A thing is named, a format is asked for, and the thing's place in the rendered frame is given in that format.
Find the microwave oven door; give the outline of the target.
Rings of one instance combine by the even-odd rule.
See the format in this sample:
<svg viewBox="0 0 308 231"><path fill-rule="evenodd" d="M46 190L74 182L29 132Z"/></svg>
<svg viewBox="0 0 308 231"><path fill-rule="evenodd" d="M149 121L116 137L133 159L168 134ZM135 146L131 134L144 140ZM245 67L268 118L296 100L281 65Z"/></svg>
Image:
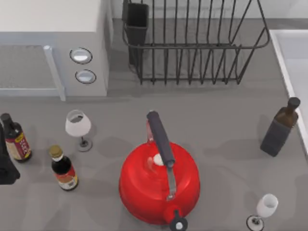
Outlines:
<svg viewBox="0 0 308 231"><path fill-rule="evenodd" d="M0 45L0 97L59 97L64 83L50 45Z"/></svg>

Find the pale microwave oven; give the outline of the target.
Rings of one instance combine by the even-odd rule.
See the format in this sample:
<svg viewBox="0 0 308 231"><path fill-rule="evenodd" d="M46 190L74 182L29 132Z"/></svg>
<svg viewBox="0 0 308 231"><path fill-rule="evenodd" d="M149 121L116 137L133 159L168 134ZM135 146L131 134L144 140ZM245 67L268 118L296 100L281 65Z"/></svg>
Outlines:
<svg viewBox="0 0 308 231"><path fill-rule="evenodd" d="M0 45L50 45L67 97L105 97L113 22L109 0L0 0ZM77 64L72 49L92 53L88 64ZM75 73L88 69L96 81L82 84Z"/></svg>

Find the dark square bottle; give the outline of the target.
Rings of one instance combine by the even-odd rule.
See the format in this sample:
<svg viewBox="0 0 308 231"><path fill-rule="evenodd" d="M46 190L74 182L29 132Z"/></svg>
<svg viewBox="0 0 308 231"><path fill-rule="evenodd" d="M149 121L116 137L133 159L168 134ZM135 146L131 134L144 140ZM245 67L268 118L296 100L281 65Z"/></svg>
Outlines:
<svg viewBox="0 0 308 231"><path fill-rule="evenodd" d="M298 97L291 97L287 106L279 109L261 142L260 149L262 151L272 157L278 155L298 121L299 116L296 109L300 103L301 100Z"/></svg>

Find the dark bottle gold cap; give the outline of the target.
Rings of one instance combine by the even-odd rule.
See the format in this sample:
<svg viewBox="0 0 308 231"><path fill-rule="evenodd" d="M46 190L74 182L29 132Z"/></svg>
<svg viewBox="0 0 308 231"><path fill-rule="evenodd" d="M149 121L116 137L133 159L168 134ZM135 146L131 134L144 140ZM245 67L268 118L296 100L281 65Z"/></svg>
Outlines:
<svg viewBox="0 0 308 231"><path fill-rule="evenodd" d="M78 186L78 176L73 164L59 145L53 145L49 149L51 156L51 168L58 181L60 188L64 191L72 191Z"/></svg>

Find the large white wine glass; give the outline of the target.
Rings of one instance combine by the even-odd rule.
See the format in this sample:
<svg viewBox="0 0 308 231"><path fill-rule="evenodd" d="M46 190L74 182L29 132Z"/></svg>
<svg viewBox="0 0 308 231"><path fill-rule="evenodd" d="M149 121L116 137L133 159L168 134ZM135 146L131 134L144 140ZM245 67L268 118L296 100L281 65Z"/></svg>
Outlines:
<svg viewBox="0 0 308 231"><path fill-rule="evenodd" d="M92 140L86 136L91 130L92 123L81 110L74 109L66 116L65 131L68 135L78 138L78 150L88 152L92 148Z"/></svg>

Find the small white wine glass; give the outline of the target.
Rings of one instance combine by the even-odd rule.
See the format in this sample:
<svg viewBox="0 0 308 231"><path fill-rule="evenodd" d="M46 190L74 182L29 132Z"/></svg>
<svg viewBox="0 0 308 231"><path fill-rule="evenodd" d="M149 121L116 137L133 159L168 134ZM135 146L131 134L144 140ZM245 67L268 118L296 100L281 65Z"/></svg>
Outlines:
<svg viewBox="0 0 308 231"><path fill-rule="evenodd" d="M271 194L265 194L258 202L256 215L250 215L246 219L246 226L250 231L263 231L265 228L265 219L272 216L278 207L278 198Z"/></svg>

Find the dark bottle black cap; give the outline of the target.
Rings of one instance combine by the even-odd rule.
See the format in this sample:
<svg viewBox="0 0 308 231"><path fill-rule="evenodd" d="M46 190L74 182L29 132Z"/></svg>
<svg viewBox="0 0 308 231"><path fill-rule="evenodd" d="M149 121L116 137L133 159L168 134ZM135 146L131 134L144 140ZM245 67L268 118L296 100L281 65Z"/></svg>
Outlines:
<svg viewBox="0 0 308 231"><path fill-rule="evenodd" d="M18 122L14 122L9 113L0 115L4 127L4 137L8 153L17 162L26 162L32 156L32 150L25 133Z"/></svg>

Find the round microwave knob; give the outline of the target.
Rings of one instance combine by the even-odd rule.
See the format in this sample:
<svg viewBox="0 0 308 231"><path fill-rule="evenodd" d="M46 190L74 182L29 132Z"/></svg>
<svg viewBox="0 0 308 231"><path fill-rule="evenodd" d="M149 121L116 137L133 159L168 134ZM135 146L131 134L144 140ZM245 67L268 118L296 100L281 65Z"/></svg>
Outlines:
<svg viewBox="0 0 308 231"><path fill-rule="evenodd" d="M88 69L80 70L75 73L75 78L82 84L92 84L96 81L96 75L94 72Z"/></svg>
<svg viewBox="0 0 308 231"><path fill-rule="evenodd" d="M82 47L72 49L69 56L71 60L77 64L88 64L93 58L92 53Z"/></svg>

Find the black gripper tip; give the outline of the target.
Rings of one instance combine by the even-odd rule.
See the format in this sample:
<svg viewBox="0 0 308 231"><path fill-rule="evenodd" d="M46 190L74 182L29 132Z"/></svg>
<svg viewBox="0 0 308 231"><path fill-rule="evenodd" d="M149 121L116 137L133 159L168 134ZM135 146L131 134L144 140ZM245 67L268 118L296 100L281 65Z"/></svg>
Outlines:
<svg viewBox="0 0 308 231"><path fill-rule="evenodd" d="M0 122L0 185L13 185L20 176L7 151L4 129Z"/></svg>

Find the red kettle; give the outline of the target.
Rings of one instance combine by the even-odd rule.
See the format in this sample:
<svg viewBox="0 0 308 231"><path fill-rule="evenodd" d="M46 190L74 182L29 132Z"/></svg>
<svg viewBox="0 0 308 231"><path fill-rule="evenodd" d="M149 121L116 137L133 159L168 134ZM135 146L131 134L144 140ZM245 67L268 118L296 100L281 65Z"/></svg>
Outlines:
<svg viewBox="0 0 308 231"><path fill-rule="evenodd" d="M171 142L159 113L146 115L147 141L126 157L119 177L119 196L127 211L170 231L186 231L186 216L201 190L199 170L190 153Z"/></svg>

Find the black cutlery holder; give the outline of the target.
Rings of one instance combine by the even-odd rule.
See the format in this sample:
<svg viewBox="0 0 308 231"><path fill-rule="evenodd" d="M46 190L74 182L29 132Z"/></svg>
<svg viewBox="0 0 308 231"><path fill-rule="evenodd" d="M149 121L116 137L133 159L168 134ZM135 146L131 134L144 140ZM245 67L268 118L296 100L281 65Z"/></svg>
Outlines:
<svg viewBox="0 0 308 231"><path fill-rule="evenodd" d="M129 64L137 66L146 41L149 5L123 0L122 20L128 39Z"/></svg>

